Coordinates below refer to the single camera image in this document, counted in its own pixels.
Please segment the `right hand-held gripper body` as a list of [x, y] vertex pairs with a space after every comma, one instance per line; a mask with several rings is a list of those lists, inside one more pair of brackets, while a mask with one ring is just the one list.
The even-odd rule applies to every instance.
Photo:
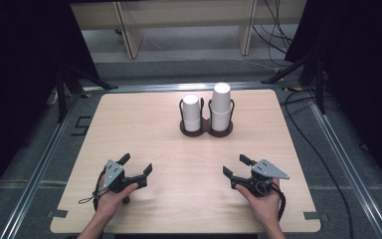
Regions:
[[289, 175], [281, 169], [270, 163], [266, 159], [256, 161], [256, 164], [250, 166], [251, 176], [243, 178], [235, 176], [231, 178], [231, 188], [235, 189], [237, 184], [246, 187], [254, 196], [263, 197], [268, 194], [271, 189], [277, 189], [277, 185], [273, 183], [273, 179], [289, 180]]

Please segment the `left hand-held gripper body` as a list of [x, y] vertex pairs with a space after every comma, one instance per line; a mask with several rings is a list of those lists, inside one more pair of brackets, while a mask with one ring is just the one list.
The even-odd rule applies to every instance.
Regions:
[[124, 167], [111, 159], [106, 163], [103, 174], [104, 181], [98, 187], [98, 191], [108, 189], [114, 193], [119, 193], [133, 183], [131, 178], [124, 175]]

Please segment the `dark brown double cup holder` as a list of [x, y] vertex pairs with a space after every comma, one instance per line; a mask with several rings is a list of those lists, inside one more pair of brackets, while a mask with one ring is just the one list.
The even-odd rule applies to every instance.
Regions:
[[179, 102], [179, 112], [181, 115], [181, 121], [179, 123], [180, 131], [184, 135], [189, 136], [189, 137], [196, 137], [196, 136], [202, 135], [205, 132], [209, 133], [210, 135], [212, 135], [214, 137], [228, 136], [233, 131], [233, 127], [234, 127], [233, 122], [232, 122], [232, 116], [233, 116], [233, 112], [235, 109], [235, 102], [233, 100], [230, 100], [230, 112], [231, 113], [230, 113], [230, 123], [229, 123], [228, 128], [226, 130], [223, 130], [223, 131], [215, 131], [211, 128], [211, 114], [212, 114], [211, 101], [209, 101], [209, 105], [208, 105], [209, 113], [210, 113], [210, 117], [208, 119], [205, 119], [202, 117], [202, 111], [204, 109], [204, 99], [201, 98], [199, 101], [200, 101], [200, 118], [199, 118], [199, 120], [201, 121], [201, 128], [198, 131], [194, 131], [194, 132], [186, 131], [184, 129], [183, 122], [185, 121], [185, 119], [183, 118], [183, 108], [182, 108], [183, 99]]

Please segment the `person's left hand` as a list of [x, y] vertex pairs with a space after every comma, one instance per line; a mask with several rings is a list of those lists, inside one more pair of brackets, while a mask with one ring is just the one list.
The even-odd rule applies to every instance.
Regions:
[[122, 204], [122, 200], [129, 196], [138, 187], [137, 183], [128, 185], [119, 193], [105, 192], [99, 199], [95, 218], [98, 222], [108, 223]]

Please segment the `person's right hand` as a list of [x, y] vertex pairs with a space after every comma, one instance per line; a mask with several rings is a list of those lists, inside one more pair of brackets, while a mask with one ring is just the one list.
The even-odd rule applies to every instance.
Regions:
[[237, 184], [235, 187], [249, 202], [256, 219], [260, 222], [266, 232], [278, 231], [281, 229], [279, 223], [280, 196], [270, 191], [264, 197], [254, 196], [246, 187]]

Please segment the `black tape floor mark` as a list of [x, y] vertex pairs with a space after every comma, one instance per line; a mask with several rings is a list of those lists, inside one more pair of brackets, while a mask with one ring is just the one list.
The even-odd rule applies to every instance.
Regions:
[[91, 117], [78, 117], [71, 136], [85, 136], [89, 131], [91, 122]]

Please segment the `grey tape patch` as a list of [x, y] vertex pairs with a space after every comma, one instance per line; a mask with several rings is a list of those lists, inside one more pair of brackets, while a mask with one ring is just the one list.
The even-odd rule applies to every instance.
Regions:
[[47, 216], [49, 218], [66, 218], [68, 215], [68, 211], [67, 210], [59, 210], [59, 209], [56, 209], [56, 210], [50, 210], [47, 214]]
[[329, 217], [327, 214], [321, 214], [318, 212], [304, 212], [303, 216], [305, 220], [320, 220], [321, 222], [329, 221]]

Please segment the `black metal stand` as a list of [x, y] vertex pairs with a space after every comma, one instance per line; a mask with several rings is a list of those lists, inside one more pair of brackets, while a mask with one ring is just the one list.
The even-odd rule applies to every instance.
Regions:
[[105, 83], [99, 76], [89, 74], [72, 65], [60, 65], [56, 72], [56, 90], [59, 106], [58, 122], [62, 122], [68, 114], [65, 88], [68, 88], [69, 92], [74, 95], [81, 94], [84, 91], [79, 79], [88, 80], [105, 90], [116, 89], [116, 86]]
[[280, 79], [284, 78], [290, 73], [293, 73], [299, 68], [303, 68], [302, 73], [299, 76], [299, 82], [303, 86], [307, 86], [310, 83], [315, 82], [314, 91], [316, 106], [322, 114], [325, 114], [323, 93], [323, 64], [320, 55], [315, 50], [309, 51], [295, 63], [286, 67], [283, 71], [276, 73], [272, 78], [269, 78], [268, 80], [263, 80], [262, 84], [275, 84]]

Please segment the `light wooden shelf unit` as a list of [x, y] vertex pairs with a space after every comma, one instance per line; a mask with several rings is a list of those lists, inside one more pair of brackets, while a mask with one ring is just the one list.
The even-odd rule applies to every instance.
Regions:
[[73, 0], [82, 30], [118, 30], [129, 58], [148, 28], [235, 26], [241, 54], [255, 25], [297, 24], [307, 0]]

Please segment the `black curtain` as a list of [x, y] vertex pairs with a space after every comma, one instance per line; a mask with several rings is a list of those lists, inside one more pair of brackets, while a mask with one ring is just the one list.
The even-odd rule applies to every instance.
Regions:
[[316, 43], [328, 85], [382, 169], [382, 0], [306, 0], [286, 59]]
[[71, 4], [74, 0], [0, 0], [0, 177], [56, 85], [98, 73]]

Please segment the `aluminium floor rail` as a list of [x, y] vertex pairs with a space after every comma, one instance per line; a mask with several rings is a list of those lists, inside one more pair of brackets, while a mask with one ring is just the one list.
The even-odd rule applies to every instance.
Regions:
[[32, 176], [27, 181], [23, 188], [23, 193], [18, 200], [14, 210], [11, 212], [10, 217], [6, 223], [6, 226], [0, 236], [0, 239], [15, 239], [17, 232], [24, 221], [24, 218], [32, 204], [32, 201], [39, 188], [40, 182], [52, 160], [56, 147], [62, 138], [62, 135], [67, 127], [69, 118], [75, 108], [80, 96], [73, 95], [68, 103], [68, 109], [66, 114], [60, 119], [51, 134], [51, 138], [48, 141]]
[[[87, 93], [158, 93], [158, 92], [197, 92], [212, 91], [215, 83], [192, 83], [192, 84], [163, 84], [163, 85], [136, 85], [117, 86], [115, 89], [105, 90], [102, 87], [85, 87]], [[230, 87], [233, 90], [261, 90], [261, 89], [281, 89], [284, 84], [262, 84], [256, 82], [232, 82]]]
[[317, 106], [313, 106], [312, 111], [373, 230], [377, 237], [382, 239], [382, 212], [376, 200], [362, 181], [327, 116]]

